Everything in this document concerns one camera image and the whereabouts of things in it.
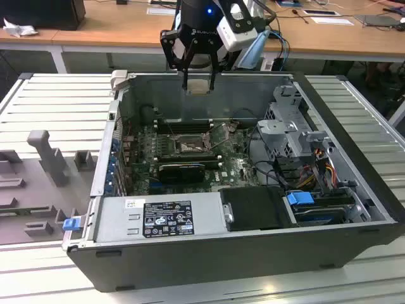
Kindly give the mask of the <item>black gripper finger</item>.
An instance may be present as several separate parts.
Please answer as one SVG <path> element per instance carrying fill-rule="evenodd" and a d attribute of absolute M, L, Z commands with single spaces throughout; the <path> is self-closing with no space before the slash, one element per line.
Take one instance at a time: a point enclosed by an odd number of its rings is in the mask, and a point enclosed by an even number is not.
<path fill-rule="evenodd" d="M 160 43 L 166 56 L 166 61 L 170 67 L 183 73 L 182 88 L 187 89 L 189 67 L 196 54 L 197 39 L 191 37 L 186 30 L 162 30 Z M 175 42 L 179 40 L 184 46 L 184 53 L 181 58 L 174 52 Z"/>
<path fill-rule="evenodd" d="M 209 38 L 208 39 L 208 51 L 209 51 L 209 57 L 211 60 L 211 76 L 210 76 L 210 81 L 209 81 L 209 90 L 213 91 L 215 88 L 215 79 L 216 79 L 216 74 L 218 73 L 219 70 L 219 61 L 218 61 L 218 50 L 220 48 L 220 44 L 218 40 L 214 38 Z"/>

